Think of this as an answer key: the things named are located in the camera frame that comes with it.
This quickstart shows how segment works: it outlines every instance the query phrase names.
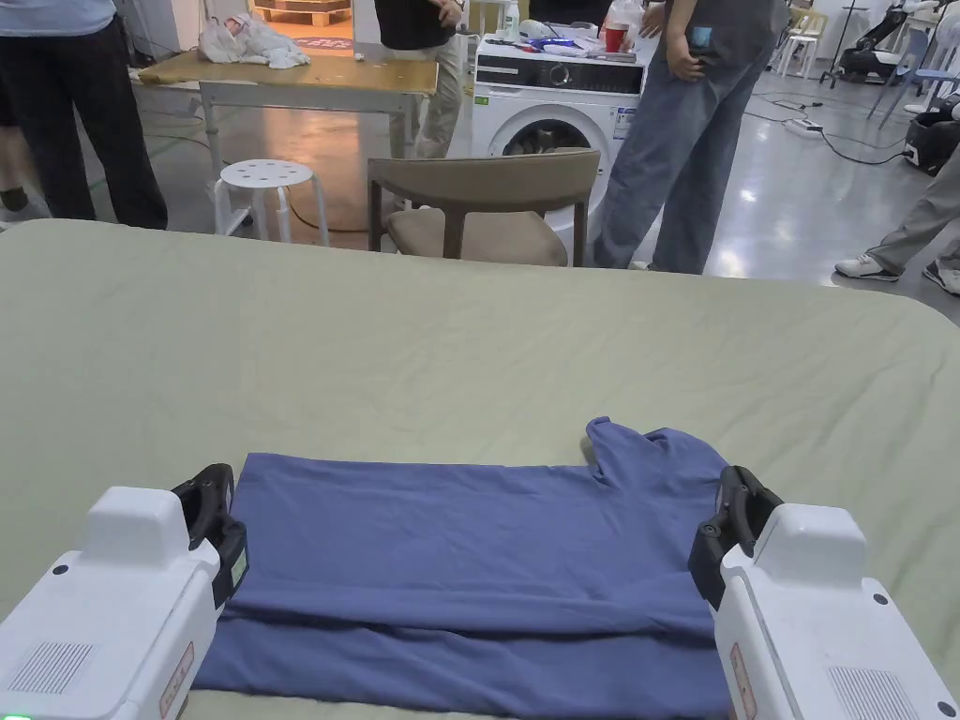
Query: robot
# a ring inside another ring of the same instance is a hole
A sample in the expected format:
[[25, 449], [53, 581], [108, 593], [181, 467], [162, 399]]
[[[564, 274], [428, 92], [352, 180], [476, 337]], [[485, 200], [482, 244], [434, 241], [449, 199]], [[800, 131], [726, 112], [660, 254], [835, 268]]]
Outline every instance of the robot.
[[960, 144], [960, 94], [937, 98], [911, 122], [906, 132], [907, 162], [928, 175], [940, 172]]
[[[176, 720], [247, 572], [232, 472], [173, 492], [112, 488], [0, 624], [4, 720]], [[957, 705], [837, 508], [784, 504], [744, 468], [696, 531], [737, 720], [943, 720]]]
[[900, 64], [900, 55], [877, 50], [877, 46], [887, 37], [900, 29], [906, 19], [921, 10], [942, 8], [953, 0], [921, 0], [920, 2], [905, 2], [898, 0], [891, 5], [883, 15], [883, 19], [868, 30], [853, 47], [843, 51], [840, 55], [840, 69], [843, 80], [850, 83], [886, 83], [897, 65]]

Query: hand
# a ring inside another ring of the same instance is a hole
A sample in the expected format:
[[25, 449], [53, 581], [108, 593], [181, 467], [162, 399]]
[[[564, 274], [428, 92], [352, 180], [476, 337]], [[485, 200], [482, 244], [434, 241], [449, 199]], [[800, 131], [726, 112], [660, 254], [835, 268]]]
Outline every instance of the hand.
[[640, 21], [640, 37], [655, 37], [663, 30], [666, 21], [666, 3], [650, 3], [643, 11]]
[[440, 8], [440, 24], [445, 28], [455, 28], [463, 19], [464, 10], [454, 0], [430, 0]]
[[666, 62], [670, 72], [681, 80], [693, 83], [704, 77], [703, 64], [690, 55], [686, 35], [669, 36], [666, 40]]

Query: control panel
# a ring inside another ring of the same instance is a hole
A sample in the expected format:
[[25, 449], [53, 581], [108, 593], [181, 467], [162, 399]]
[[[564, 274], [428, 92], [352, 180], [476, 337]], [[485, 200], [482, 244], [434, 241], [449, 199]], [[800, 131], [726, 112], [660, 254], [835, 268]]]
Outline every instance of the control panel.
[[476, 79], [482, 83], [639, 95], [643, 66], [576, 62], [555, 56], [527, 59], [480, 54]]

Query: red cup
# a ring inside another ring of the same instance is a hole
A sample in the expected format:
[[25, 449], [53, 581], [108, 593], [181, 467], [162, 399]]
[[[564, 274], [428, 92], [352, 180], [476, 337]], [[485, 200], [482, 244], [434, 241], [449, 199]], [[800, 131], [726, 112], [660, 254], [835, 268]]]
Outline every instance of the red cup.
[[625, 22], [607, 23], [607, 52], [619, 53], [623, 47], [623, 41], [627, 38], [627, 31], [630, 26]]

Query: power strip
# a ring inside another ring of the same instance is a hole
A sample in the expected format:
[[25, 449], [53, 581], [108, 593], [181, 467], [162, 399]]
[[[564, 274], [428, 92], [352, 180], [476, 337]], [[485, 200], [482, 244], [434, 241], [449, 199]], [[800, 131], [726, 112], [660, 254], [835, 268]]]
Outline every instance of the power strip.
[[824, 126], [812, 120], [790, 119], [783, 126], [801, 137], [822, 137], [824, 134]]

